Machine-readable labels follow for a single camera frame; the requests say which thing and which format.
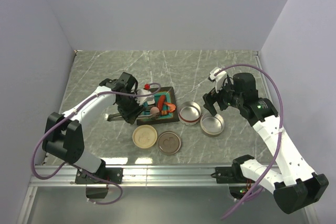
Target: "gray wall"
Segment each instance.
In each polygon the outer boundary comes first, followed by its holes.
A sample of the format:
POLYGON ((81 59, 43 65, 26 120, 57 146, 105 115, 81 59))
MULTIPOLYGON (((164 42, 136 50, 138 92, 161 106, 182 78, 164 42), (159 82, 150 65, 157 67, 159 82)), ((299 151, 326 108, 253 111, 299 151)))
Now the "gray wall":
POLYGON ((260 50, 287 0, 48 0, 81 50, 260 50))
POLYGON ((0 222, 11 224, 27 191, 33 148, 47 116, 59 109, 74 53, 46 0, 0 0, 0 6, 0 222))
POLYGON ((285 126, 304 158, 330 186, 315 204, 321 223, 335 223, 336 0, 288 0, 261 50, 279 85, 285 126))

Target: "gray marble surface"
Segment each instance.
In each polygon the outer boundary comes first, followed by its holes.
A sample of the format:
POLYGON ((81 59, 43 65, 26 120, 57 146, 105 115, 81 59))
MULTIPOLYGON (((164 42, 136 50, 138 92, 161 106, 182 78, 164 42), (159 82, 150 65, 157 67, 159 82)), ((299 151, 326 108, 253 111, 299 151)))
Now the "gray marble surface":
MULTIPOLYGON (((80 51, 72 66, 61 111, 69 110, 81 102, 103 79, 118 78, 123 71, 135 76, 140 87, 150 82, 159 82, 163 87, 173 86, 177 106, 185 101, 195 101, 203 106, 203 94, 213 87, 207 80, 209 72, 216 66, 234 63, 257 65, 252 51, 80 51)), ((254 74, 259 96, 266 97, 258 71, 237 67, 228 70, 228 73, 232 76, 242 71, 254 74)), ((230 163, 245 154, 256 157, 261 163, 271 160, 266 145, 238 110, 228 108, 220 111, 216 108, 225 120, 225 129, 218 137, 205 136, 199 124, 185 126, 176 122, 154 125, 158 134, 173 131, 181 136, 182 148, 172 156, 162 154, 156 145, 147 150, 136 147, 132 141, 136 125, 105 121, 106 114, 117 113, 116 106, 105 109, 84 130, 85 147, 105 158, 109 164, 230 163)), ((47 165, 60 163, 59 159, 51 155, 46 159, 47 165)))

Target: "purple cable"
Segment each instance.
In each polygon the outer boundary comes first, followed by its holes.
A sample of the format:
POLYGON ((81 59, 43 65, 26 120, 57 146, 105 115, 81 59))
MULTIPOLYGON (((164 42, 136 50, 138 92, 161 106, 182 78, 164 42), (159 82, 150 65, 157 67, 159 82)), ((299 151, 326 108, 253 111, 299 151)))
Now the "purple cable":
MULTIPOLYGON (((86 99, 85 101, 83 101, 83 103, 81 105, 79 105, 77 107, 77 112, 79 112, 86 104, 88 104, 90 101, 92 101, 94 98, 96 98, 97 96, 100 96, 100 95, 103 95, 103 94, 119 94, 119 95, 124 95, 126 97, 150 97, 151 95, 154 95, 156 93, 158 93, 161 89, 161 85, 159 83, 156 83, 156 82, 153 82, 153 83, 150 83, 149 84, 150 86, 151 85, 157 85, 159 86, 157 90, 155 90, 153 93, 150 93, 150 94, 127 94, 127 93, 121 93, 121 92, 116 92, 116 91, 104 91, 104 92, 100 92, 98 93, 97 95, 92 95, 90 96, 88 99, 86 99)), ((39 175, 37 172, 36 172, 36 169, 35 169, 35 156, 36 156, 36 153, 37 153, 37 150, 38 148, 40 147, 40 145, 42 144, 43 140, 52 132, 54 131, 55 129, 57 129, 58 127, 60 127, 63 123, 65 123, 68 119, 72 118, 73 116, 75 115, 75 112, 72 112, 70 115, 68 115, 66 118, 62 119, 60 122, 58 122, 57 124, 55 124, 53 127, 51 127, 42 137, 41 139, 37 142, 35 148, 34 148, 34 151, 33 151, 33 155, 31 157, 31 160, 30 160, 30 169, 32 171, 32 173, 34 174, 35 177, 37 177, 38 179, 42 179, 42 180, 45 180, 45 179, 50 179, 52 177, 54 177, 58 172, 59 170, 61 170, 61 168, 66 164, 66 162, 63 162, 52 174, 48 175, 48 176, 41 176, 39 175)), ((118 184, 115 184, 111 181, 108 181, 108 180, 104 180, 104 179, 100 179, 100 178, 97 178, 95 176, 93 176, 92 174, 90 174, 88 171, 86 170, 83 170, 84 173, 86 173, 86 175, 88 175, 89 177, 93 178, 93 179, 96 179, 96 180, 99 180, 101 182, 104 182, 106 184, 112 184, 114 186, 117 186, 121 193, 119 195, 119 197, 117 199, 115 199, 114 201, 111 201, 111 202, 106 202, 106 203, 102 203, 102 202, 96 202, 97 205, 108 205, 108 204, 112 204, 116 201, 118 201, 121 196, 122 196, 122 188, 121 186, 119 186, 118 184)))
MULTIPOLYGON (((276 86, 276 84, 274 83, 273 79, 271 78, 271 76, 269 76, 266 72, 264 72, 262 69, 258 68, 258 67, 255 67, 253 65, 250 65, 250 64, 234 64, 234 65, 231 65, 231 66, 228 66, 228 67, 225 67, 225 68, 222 68, 220 71, 218 71, 217 73, 215 73, 215 76, 217 76, 220 72, 222 71, 225 71, 226 69, 229 69, 229 68, 233 68, 233 67, 250 67, 250 68, 254 68, 256 70, 258 70, 259 72, 263 73, 267 79, 272 83, 274 89, 275 89, 275 92, 278 96, 278 100, 279 100, 279 104, 280 104, 280 123, 279 123, 279 129, 282 128, 283 126, 283 120, 284 120, 284 117, 283 117, 283 105, 282 105, 282 99, 281 99, 281 95, 280 95, 280 92, 278 90, 278 87, 276 86)), ((280 146, 281 146, 281 135, 282 133, 279 132, 278 133, 278 144, 277 144, 277 148, 275 150, 275 153, 274 153, 274 156, 273 156, 273 159, 272 161, 269 163, 269 165, 267 166, 267 168, 265 169, 265 171, 261 174, 261 176, 257 179, 257 181, 253 184, 253 186, 250 188, 249 191, 247 191, 247 193, 243 196, 243 198, 241 198, 241 200, 235 204, 234 206, 232 206, 228 211, 226 211, 225 214, 223 214, 223 216, 221 217, 221 220, 224 220, 226 219, 229 215, 231 215, 235 210, 237 210, 246 200, 252 200, 256 197, 257 193, 259 194, 260 191, 261 191, 261 188, 259 190, 257 190, 255 193, 251 194, 252 191, 259 185, 259 183, 261 182, 261 180, 266 176, 266 174, 268 173, 269 170, 271 170, 273 164, 275 163, 276 159, 277 159, 277 156, 279 154, 279 151, 280 151, 280 146)))

